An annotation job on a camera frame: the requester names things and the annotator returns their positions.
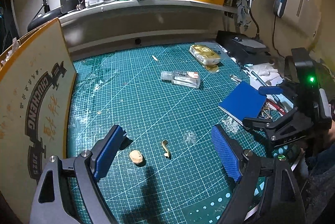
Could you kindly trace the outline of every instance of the green cutting mat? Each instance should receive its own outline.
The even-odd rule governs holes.
[[[107,177],[98,183],[121,223],[216,223],[234,188],[211,143],[210,130],[217,123],[243,148],[266,155],[265,138],[245,132],[217,106],[237,85],[229,74],[247,82],[249,77],[231,59],[222,61],[219,73],[210,74],[189,54],[189,47],[131,49],[74,63],[78,76],[70,110],[68,156],[91,149],[114,124],[134,141],[118,152]],[[200,72],[200,89],[160,80],[161,71],[174,69]],[[160,144],[165,139],[171,160],[164,157]],[[134,149],[144,155],[144,167],[130,161],[128,155]],[[255,203],[263,181],[260,178],[255,190]],[[89,223],[75,181],[72,188],[80,217]]]

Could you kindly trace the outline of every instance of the transparent bottle cap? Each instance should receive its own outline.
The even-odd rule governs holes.
[[[169,71],[162,71],[160,73],[160,79],[161,80],[172,80],[172,72]]]

